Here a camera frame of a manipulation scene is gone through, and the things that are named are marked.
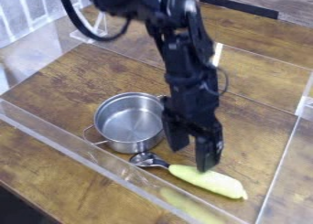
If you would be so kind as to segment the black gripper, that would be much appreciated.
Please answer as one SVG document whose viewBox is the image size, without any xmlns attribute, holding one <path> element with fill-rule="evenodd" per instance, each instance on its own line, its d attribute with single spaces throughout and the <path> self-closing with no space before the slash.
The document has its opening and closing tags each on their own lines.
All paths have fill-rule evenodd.
<svg viewBox="0 0 313 224">
<path fill-rule="evenodd" d="M 163 132 L 174 152 L 195 138 L 196 169 L 204 173 L 220 161 L 222 127 L 215 116 L 219 107 L 215 78 L 166 78 L 170 97 L 162 98 Z"/>
</svg>

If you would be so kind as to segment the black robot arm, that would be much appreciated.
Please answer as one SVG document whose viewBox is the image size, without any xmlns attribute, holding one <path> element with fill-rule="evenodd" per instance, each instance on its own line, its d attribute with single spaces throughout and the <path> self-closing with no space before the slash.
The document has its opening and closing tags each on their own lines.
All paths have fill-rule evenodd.
<svg viewBox="0 0 313 224">
<path fill-rule="evenodd" d="M 220 160 L 222 126 L 216 67 L 210 63 L 212 41 L 207 36 L 195 0 L 92 0 L 95 7 L 142 21 L 164 63 L 171 95 L 162 98 L 163 132 L 174 151 L 195 140 L 195 163 L 200 172 Z"/>
</svg>

